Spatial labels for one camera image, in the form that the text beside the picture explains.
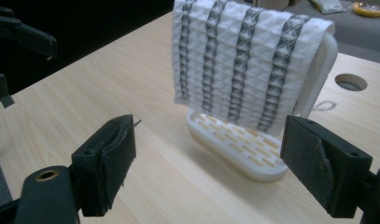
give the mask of wooden table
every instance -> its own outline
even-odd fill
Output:
[[[359,223],[331,219],[292,172],[254,182],[198,144],[188,108],[173,103],[172,14],[122,37],[0,104],[0,162],[13,198],[24,178],[71,154],[109,119],[133,114],[137,158],[105,217],[82,223]],[[365,91],[335,83],[342,73],[368,82]],[[374,157],[380,167],[380,64],[340,54],[313,119]]]

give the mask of yellow object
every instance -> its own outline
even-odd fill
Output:
[[[354,2],[352,4],[352,10],[360,16],[380,17],[380,6],[378,5]]]

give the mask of gray striped pattern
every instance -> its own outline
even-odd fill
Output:
[[[217,27],[221,18],[221,13],[227,2],[216,1],[209,13],[206,22],[207,44],[204,52],[204,72],[202,81],[202,92],[204,99],[202,100],[202,109],[211,112],[213,107],[213,76],[215,74],[215,58],[217,52]]]
[[[280,95],[285,84],[291,53],[294,51],[303,25],[309,20],[310,17],[308,16],[294,15],[283,25],[282,35],[274,52],[273,68],[269,77],[265,106],[258,125],[260,131],[267,132],[274,122]]]
[[[179,58],[180,58],[180,87],[181,87],[181,95],[184,100],[188,100],[188,81],[187,81],[187,73],[188,73],[188,44],[189,44],[189,36],[190,36],[190,11],[192,8],[192,4],[196,2],[196,0],[187,0],[183,6],[183,15],[181,17],[181,35],[180,41],[178,44],[179,50]]]
[[[261,12],[262,9],[254,7],[249,8],[243,18],[241,30],[239,32],[236,45],[236,56],[233,65],[231,100],[227,117],[228,121],[232,123],[236,123],[240,117],[247,63],[250,58],[251,39],[253,38]]]

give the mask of patterned textile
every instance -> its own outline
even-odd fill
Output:
[[[176,0],[175,103],[279,134],[331,21],[233,1]]]

